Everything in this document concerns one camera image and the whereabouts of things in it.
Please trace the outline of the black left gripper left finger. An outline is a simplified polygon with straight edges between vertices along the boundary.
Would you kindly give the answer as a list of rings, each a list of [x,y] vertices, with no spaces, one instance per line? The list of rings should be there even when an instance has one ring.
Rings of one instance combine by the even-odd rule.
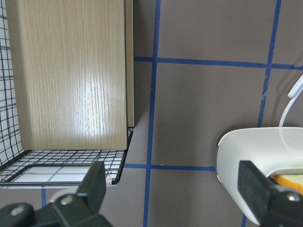
[[[106,174],[103,161],[94,162],[79,185],[76,195],[88,208],[98,214],[106,194]]]

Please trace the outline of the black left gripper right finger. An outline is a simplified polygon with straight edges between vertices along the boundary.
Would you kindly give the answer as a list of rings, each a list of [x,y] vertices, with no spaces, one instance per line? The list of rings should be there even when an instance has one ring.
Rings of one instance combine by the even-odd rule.
[[[271,201],[284,187],[269,179],[251,162],[241,160],[238,172],[238,191],[255,217],[264,217]]]

